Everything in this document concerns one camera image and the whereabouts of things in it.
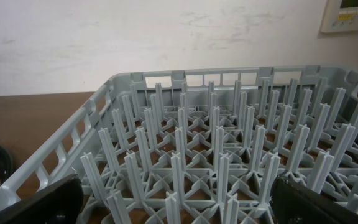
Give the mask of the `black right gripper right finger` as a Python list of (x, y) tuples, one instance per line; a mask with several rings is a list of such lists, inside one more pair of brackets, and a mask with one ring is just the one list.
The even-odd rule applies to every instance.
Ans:
[(272, 184), (270, 206), (278, 223), (358, 223), (358, 214), (284, 175)]

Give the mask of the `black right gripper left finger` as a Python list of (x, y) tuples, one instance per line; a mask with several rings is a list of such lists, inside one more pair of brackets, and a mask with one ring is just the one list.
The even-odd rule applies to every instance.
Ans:
[(83, 205), (81, 180), (70, 174), (0, 211), (0, 224), (76, 223)]

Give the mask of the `round black serving tray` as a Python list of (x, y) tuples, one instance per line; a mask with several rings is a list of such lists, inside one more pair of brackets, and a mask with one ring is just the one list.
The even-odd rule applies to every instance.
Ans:
[(15, 172), (12, 154), (0, 146), (0, 182), (3, 184)]

